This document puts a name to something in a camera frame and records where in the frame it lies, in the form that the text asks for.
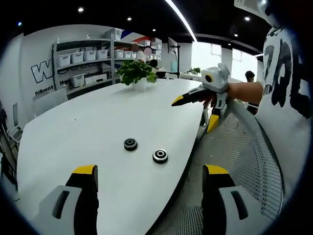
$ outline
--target window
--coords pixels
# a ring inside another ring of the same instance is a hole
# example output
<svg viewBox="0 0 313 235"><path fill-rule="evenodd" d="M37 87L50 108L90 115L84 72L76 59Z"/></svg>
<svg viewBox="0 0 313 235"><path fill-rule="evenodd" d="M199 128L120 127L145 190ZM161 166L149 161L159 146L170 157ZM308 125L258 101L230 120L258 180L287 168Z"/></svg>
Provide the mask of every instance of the window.
<svg viewBox="0 0 313 235"><path fill-rule="evenodd" d="M239 81L246 82L245 73L251 71L255 74L254 81L258 70L258 61L256 57L233 49L233 62L231 66L231 77Z"/></svg>
<svg viewBox="0 0 313 235"><path fill-rule="evenodd" d="M217 67L222 62L222 47L210 43L192 43L191 67L201 70Z"/></svg>

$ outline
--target fluorescent light strip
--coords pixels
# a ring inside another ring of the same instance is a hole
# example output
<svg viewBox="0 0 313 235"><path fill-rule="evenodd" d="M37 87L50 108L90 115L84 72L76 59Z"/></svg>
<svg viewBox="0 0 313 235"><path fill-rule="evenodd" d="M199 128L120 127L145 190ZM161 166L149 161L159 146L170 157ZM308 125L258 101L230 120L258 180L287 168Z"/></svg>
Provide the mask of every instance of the fluorescent light strip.
<svg viewBox="0 0 313 235"><path fill-rule="evenodd" d="M191 27L189 26L187 20L185 19L185 17L182 15L182 13L179 11L179 9L175 6L175 4L172 2L172 0L165 0L167 2L167 4L170 5L170 7L175 11L175 13L178 15L178 17L180 18L180 20L183 22L183 24L185 25L185 27L187 28L188 32L190 33L191 37L193 38L193 40L195 42L197 42L196 36L194 34L194 32L191 30Z"/></svg>

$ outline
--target potted plant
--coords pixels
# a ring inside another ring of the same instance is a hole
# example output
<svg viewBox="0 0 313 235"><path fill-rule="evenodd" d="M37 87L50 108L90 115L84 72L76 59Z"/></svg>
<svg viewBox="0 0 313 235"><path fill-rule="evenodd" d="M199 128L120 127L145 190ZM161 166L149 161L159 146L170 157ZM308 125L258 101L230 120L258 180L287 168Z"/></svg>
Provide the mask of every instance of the potted plant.
<svg viewBox="0 0 313 235"><path fill-rule="evenodd" d="M201 73L201 69L200 68L194 68L194 69L190 69L188 72L190 72L192 74L198 74L198 73Z"/></svg>
<svg viewBox="0 0 313 235"><path fill-rule="evenodd" d="M127 86L132 84L137 91L144 91L147 81L154 83L156 80L152 67L138 61L125 61L118 69L117 74L122 76L121 83Z"/></svg>

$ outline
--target hand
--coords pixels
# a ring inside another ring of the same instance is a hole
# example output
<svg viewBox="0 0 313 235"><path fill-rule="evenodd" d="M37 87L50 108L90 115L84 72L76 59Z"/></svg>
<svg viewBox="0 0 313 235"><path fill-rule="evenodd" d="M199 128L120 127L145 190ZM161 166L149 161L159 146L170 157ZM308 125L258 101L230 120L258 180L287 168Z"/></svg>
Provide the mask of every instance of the hand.
<svg viewBox="0 0 313 235"><path fill-rule="evenodd" d="M209 102L211 102L210 106L211 106L211 108L213 108L216 104L216 95L209 95L208 98L206 98L204 100L200 100L199 102L203 102L203 101L204 101L204 103L203 103L204 107L206 107L209 104Z"/></svg>

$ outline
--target green plant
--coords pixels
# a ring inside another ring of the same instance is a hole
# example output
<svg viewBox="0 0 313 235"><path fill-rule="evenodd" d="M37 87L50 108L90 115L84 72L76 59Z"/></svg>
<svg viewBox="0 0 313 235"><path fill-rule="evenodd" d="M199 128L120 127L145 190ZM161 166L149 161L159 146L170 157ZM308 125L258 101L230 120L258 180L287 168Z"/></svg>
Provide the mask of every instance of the green plant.
<svg viewBox="0 0 313 235"><path fill-rule="evenodd" d="M127 86L131 83L137 83L143 77L146 77L147 81L153 83L156 80L152 67L138 61L124 61L123 65L117 70L117 74L123 76L121 83Z"/></svg>
<svg viewBox="0 0 313 235"><path fill-rule="evenodd" d="M201 69L200 68L194 68L194 69L190 69L188 72L191 72L193 74L198 74L201 72Z"/></svg>

